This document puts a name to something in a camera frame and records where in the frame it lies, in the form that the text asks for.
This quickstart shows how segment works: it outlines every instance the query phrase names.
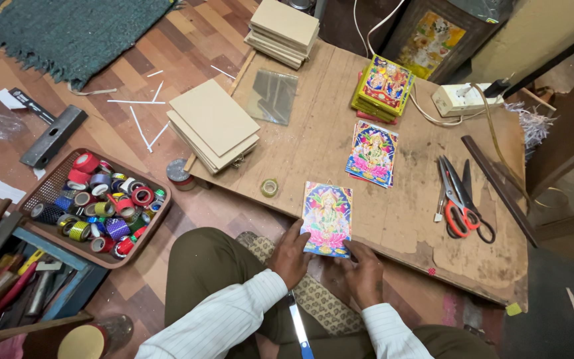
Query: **plastic basket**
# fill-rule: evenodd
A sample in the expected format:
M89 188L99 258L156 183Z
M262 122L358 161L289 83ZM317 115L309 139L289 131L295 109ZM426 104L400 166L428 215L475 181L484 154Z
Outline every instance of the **plastic basket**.
M170 210L171 193L170 187L155 179L152 176L146 175L145 173L131 167L122 161L119 161L113 157L106 155L105 153L95 150L92 148L77 148L70 153L60 156L58 159L53 159L55 163L58 163L51 172L44 175L42 180L37 183L25 196L21 199L20 203L17 205L17 211L20 211L24 216L28 216L30 211L39 202L53 203L54 200L59 197L59 194L63 188L63 184L66 183L68 179L68 172L72 168L72 163L77 157L85 152L90 152L97 156L99 159L107 161L117 173L123 173L128 177L134 177L137 180L144 181L152 190L162 189L166 193L165 201L163 206L156 213L154 218L150 221L147 226L146 231L139 237L139 240L134 244L134 247L128 253L128 255L121 259L116 259L112 257L109 253L95 253L90 249L90 241L77 242L69 239L68 237L61 236L57 232L56 225L43 224L35 222L28 219L23 225L24 228L32 231L40 236L43 236L47 240L57 243L61 247L84 257L93 263L96 263L104 268L114 269L125 265L130 262L130 259L145 247L147 242L150 240L152 235L156 232L156 229L163 223L163 219L167 212Z

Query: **brown trousers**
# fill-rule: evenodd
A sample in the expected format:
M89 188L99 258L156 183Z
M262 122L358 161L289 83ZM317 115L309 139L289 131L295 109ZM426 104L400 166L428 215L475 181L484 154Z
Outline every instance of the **brown trousers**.
M243 245L215 228L198 228L181 235L171 248L165 294L165 327L187 314L203 299L232 284L243 284L264 271ZM331 337L314 317L300 308L309 344L316 359L375 358L367 332ZM286 300L275 304L257 330L280 345L279 358L300 358L300 346ZM426 325L413 333L436 359L496 359L497 355L473 334L449 326ZM232 347L228 358L259 358L253 335Z

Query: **lakshmi picture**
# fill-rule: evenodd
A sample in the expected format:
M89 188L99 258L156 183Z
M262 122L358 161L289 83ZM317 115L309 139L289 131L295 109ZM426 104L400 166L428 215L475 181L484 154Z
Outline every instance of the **lakshmi picture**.
M394 132L360 121L345 170L386 188L394 170L397 136Z
M302 206L302 218L305 222L300 233L311 233L311 238L305 245L305 252L349 258L349 250L342 241L351 240L351 203L350 188L316 182L305 183Z
M364 94L385 103L394 109L401 106L404 88L411 72L400 65L374 56L373 65L369 67L367 81L362 91Z

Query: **shirt sleeve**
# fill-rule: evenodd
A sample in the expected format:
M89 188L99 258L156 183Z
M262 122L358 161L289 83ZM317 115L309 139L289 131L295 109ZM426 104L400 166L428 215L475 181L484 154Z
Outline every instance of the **shirt sleeve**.
M432 358L420 339L413 335L389 303L363 309L362 319L378 359Z
M260 327L263 314L285 295L283 279L267 269L205 298L141 344L136 358L224 358Z

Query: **pink lotus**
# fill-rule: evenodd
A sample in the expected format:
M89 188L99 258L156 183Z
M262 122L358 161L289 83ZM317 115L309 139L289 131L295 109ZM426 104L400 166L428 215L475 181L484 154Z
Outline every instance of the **pink lotus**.
M373 166L369 162L361 159L360 157L354 156L353 161L356 167L360 168L362 172L371 173L374 177L385 177L387 175L387 169L382 166Z
M328 238L323 238L323 233L317 229L311 229L309 232L311 232L310 242L315 245L326 245L331 249L341 248L342 240L347 238L347 235L343 233L326 233L324 237Z

